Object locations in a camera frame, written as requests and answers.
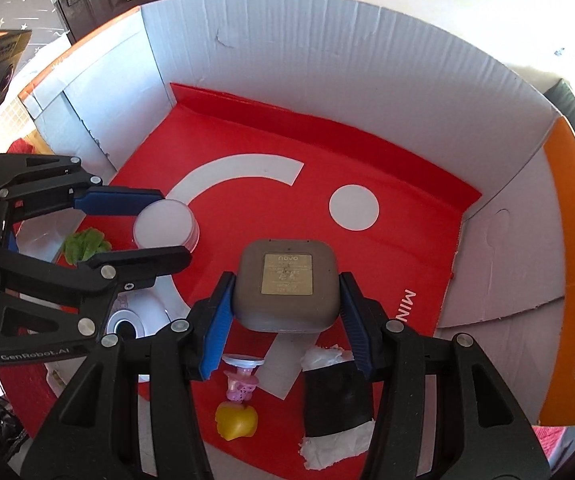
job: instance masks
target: white plastic cap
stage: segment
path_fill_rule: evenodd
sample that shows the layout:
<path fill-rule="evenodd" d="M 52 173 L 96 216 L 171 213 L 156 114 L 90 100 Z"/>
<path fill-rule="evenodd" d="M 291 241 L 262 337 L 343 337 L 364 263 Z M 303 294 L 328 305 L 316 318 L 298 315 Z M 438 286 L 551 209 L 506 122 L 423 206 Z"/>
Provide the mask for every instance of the white plastic cap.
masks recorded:
<path fill-rule="evenodd" d="M 222 360 L 237 368 L 256 368 L 257 366 L 261 366 L 265 360 L 260 357 L 253 357 L 249 355 L 240 355 L 240 354 L 223 354 Z"/>

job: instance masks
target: green leaf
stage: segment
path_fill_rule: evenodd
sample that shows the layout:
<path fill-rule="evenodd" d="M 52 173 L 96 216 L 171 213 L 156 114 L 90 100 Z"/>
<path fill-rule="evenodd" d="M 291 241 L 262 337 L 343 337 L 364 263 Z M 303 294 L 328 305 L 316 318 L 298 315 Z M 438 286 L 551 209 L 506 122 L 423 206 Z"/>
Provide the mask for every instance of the green leaf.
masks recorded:
<path fill-rule="evenodd" d="M 101 231 L 99 231 L 98 229 L 94 229 L 93 227 L 90 227 L 89 229 L 85 230 L 84 243 L 83 243 L 84 260 L 87 260 L 91 258 L 94 254 L 96 254 L 96 250 L 103 241 L 104 237 L 105 235 Z"/>
<path fill-rule="evenodd" d="M 85 262 L 85 261 L 89 260 L 92 256 L 94 256 L 94 254 L 96 254 L 95 249 L 87 248 L 87 249 L 85 249 L 85 252 L 83 253 L 83 257 L 80 260 L 82 262 Z"/>
<path fill-rule="evenodd" d="M 64 243 L 65 261 L 70 265 L 80 262 L 82 256 L 80 233 L 73 233 L 65 238 Z"/>
<path fill-rule="evenodd" d="M 99 253 L 109 253 L 109 251 L 111 250 L 112 250 L 112 244 L 109 243 L 107 240 L 103 240 L 98 246 Z"/>

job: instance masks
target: yellow toy fruit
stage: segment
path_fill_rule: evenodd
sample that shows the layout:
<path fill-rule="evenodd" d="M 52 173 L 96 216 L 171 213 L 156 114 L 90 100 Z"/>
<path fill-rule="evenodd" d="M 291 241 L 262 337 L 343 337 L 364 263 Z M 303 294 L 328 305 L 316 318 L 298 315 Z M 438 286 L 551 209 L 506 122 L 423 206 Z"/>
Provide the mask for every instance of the yellow toy fruit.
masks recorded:
<path fill-rule="evenodd" d="M 225 440 L 240 436 L 254 436 L 258 427 L 258 413 L 251 406 L 238 402 L 221 402 L 216 408 L 216 431 Z"/>

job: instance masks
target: white lid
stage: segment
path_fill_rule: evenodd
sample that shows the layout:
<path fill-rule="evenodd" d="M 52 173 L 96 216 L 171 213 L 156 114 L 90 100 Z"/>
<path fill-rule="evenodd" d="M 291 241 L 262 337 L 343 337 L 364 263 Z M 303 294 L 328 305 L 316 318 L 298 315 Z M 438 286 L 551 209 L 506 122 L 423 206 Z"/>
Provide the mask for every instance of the white lid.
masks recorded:
<path fill-rule="evenodd" d="M 240 354 L 223 354 L 222 360 L 237 368 L 256 368 L 265 362 L 265 360 L 260 357 Z"/>
<path fill-rule="evenodd" d="M 140 249 L 198 243 L 198 224 L 192 211 L 178 200 L 158 200 L 147 206 L 134 222 L 134 241 Z"/>

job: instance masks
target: white cardboard wall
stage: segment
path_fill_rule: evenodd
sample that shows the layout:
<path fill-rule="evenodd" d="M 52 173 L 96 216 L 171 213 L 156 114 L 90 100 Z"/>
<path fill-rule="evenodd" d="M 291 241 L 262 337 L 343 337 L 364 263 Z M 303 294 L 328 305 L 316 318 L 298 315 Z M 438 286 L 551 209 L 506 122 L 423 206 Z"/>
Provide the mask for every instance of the white cardboard wall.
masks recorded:
<path fill-rule="evenodd" d="M 83 168 L 103 182 L 109 182 L 116 174 L 64 94 L 56 94 L 34 123 L 54 153 L 80 157 Z"/>
<path fill-rule="evenodd" d="M 472 212 L 525 166 L 558 117 L 471 44 L 369 4 L 163 0 L 141 12 L 166 84 L 231 92 L 390 140 L 480 190 Z"/>
<path fill-rule="evenodd" d="M 119 41 L 121 27 L 103 31 L 98 38 L 107 36 L 110 44 L 116 41 L 112 53 L 100 57 L 63 89 L 117 169 L 167 117 L 173 103 L 158 73 L 140 12 L 124 21 L 132 23 L 130 33 L 137 32 Z M 134 113 L 138 109 L 147 112 Z"/>
<path fill-rule="evenodd" d="M 52 65 L 48 77 L 36 86 L 32 95 L 38 105 L 37 109 L 30 110 L 36 118 L 40 110 L 44 110 L 67 85 L 74 81 L 99 59 L 102 59 L 123 41 L 142 32 L 142 19 L 139 12 L 127 16 L 114 23 L 111 27 L 91 36 L 85 41 L 77 43 L 68 51 L 67 57 L 57 60 Z"/>
<path fill-rule="evenodd" d="M 505 319 L 439 328 L 435 336 L 452 339 L 463 331 L 472 335 L 516 396 L 529 421 L 538 424 L 556 362 L 564 303 L 560 298 Z"/>
<path fill-rule="evenodd" d="M 565 294 L 563 226 L 545 152 L 463 224 L 442 328 L 512 316 Z"/>

